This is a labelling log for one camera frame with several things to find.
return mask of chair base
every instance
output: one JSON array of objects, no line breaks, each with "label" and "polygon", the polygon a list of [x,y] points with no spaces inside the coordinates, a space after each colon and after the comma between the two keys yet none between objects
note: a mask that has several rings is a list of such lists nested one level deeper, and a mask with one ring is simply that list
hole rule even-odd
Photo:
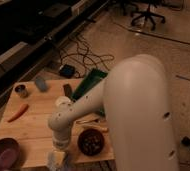
[{"label": "chair base", "polygon": [[153,17],[161,18],[162,19],[161,23],[165,23],[166,22],[166,19],[165,19],[164,16],[151,12],[150,11],[150,6],[151,6],[151,4],[149,4],[148,9],[146,11],[135,11],[135,12],[131,13],[131,15],[133,15],[133,14],[140,14],[138,17],[136,17],[136,18],[134,18],[132,20],[132,22],[131,22],[132,26],[135,26],[135,22],[137,20],[139,20],[140,18],[143,18],[143,17],[145,18],[145,21],[147,21],[148,19],[151,21],[151,23],[152,23],[151,30],[155,30],[155,28],[156,28],[156,23],[155,23]]}]

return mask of tiled floor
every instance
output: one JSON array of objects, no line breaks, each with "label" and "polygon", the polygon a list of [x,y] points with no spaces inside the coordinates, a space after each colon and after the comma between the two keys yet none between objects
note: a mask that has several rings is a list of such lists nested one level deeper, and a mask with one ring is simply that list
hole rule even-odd
[{"label": "tiled floor", "polygon": [[[143,31],[190,43],[190,0],[185,0],[183,11],[171,11],[160,7],[156,12],[164,14],[167,23],[158,24],[154,32],[150,32],[149,26],[144,26]],[[153,55],[164,64],[168,75],[180,169],[190,171],[190,148],[180,143],[184,136],[190,137],[190,45],[129,32],[127,29],[130,27],[130,17],[122,16],[118,6],[114,6],[109,12],[103,11],[95,20],[97,22],[89,24],[81,35],[85,38],[84,43],[86,41],[95,54],[112,54],[115,57],[113,61],[107,62],[109,68],[124,58],[141,53]],[[70,42],[64,49],[69,54],[75,53],[76,43]],[[73,57],[78,60],[81,58],[77,55]],[[60,61],[57,53],[54,60]],[[72,59],[67,57],[64,61],[74,65],[80,73],[84,72],[84,68]],[[98,65],[98,68],[106,71],[103,65]],[[46,69],[38,75],[45,79],[63,79],[47,72]]]},{"label": "tiled floor", "polygon": [[[147,5],[144,4],[140,6],[142,9],[147,8]],[[152,12],[164,15],[166,17],[166,23],[162,24],[160,19],[156,19],[157,25],[154,32],[150,29],[150,21],[144,26],[130,28],[133,30],[142,30],[148,34],[190,43],[190,0],[185,0],[184,8],[181,11],[175,11],[168,7],[152,7]]]}]

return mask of white object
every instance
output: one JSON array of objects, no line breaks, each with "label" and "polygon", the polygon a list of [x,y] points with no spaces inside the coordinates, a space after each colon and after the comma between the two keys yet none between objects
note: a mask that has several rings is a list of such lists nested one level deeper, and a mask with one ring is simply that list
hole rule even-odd
[{"label": "white object", "polygon": [[53,142],[65,149],[73,121],[102,105],[118,171],[178,171],[167,81],[159,60],[128,58],[67,109],[49,118]]},{"label": "white object", "polygon": [[64,105],[64,104],[71,104],[72,101],[66,97],[66,96],[60,96],[57,98],[57,100],[55,101],[55,106],[56,107],[60,107],[60,105]]}]

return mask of orange object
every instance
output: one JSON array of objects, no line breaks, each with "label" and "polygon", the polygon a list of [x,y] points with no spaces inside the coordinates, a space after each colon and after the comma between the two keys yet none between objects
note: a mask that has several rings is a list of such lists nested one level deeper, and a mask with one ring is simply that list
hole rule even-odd
[{"label": "orange object", "polygon": [[23,104],[20,107],[20,109],[9,120],[7,120],[7,122],[12,122],[12,121],[18,119],[20,116],[22,116],[27,111],[28,108],[29,108],[28,104]]}]

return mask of office chair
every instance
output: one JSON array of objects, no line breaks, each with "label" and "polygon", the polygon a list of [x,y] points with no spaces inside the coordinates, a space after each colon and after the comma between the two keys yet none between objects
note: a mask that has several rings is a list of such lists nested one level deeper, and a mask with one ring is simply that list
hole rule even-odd
[{"label": "office chair", "polygon": [[123,10],[123,15],[127,15],[127,12],[126,12],[126,4],[129,4],[133,7],[135,7],[135,11],[138,11],[139,8],[136,4],[132,3],[131,1],[128,1],[128,0],[110,0],[109,1],[109,6],[113,5],[115,3],[119,3],[120,4],[120,7],[121,9]]},{"label": "office chair", "polygon": [[162,15],[159,15],[159,14],[156,14],[156,13],[153,13],[151,12],[150,8],[151,8],[151,5],[154,5],[155,8],[157,8],[157,4],[160,2],[160,0],[147,0],[146,2],[145,1],[142,1],[144,3],[148,3],[148,8],[146,11],[133,11],[131,13],[131,16],[133,16],[134,14],[140,14],[138,17],[134,18],[131,22],[131,25],[132,26],[135,26],[135,22],[140,19],[140,18],[145,18],[145,21],[147,21],[148,19],[151,21],[152,23],[152,28],[151,30],[155,30],[156,28],[156,23],[153,19],[153,17],[158,17],[158,18],[161,18],[161,23],[165,23],[166,22],[166,19],[164,16]]}]

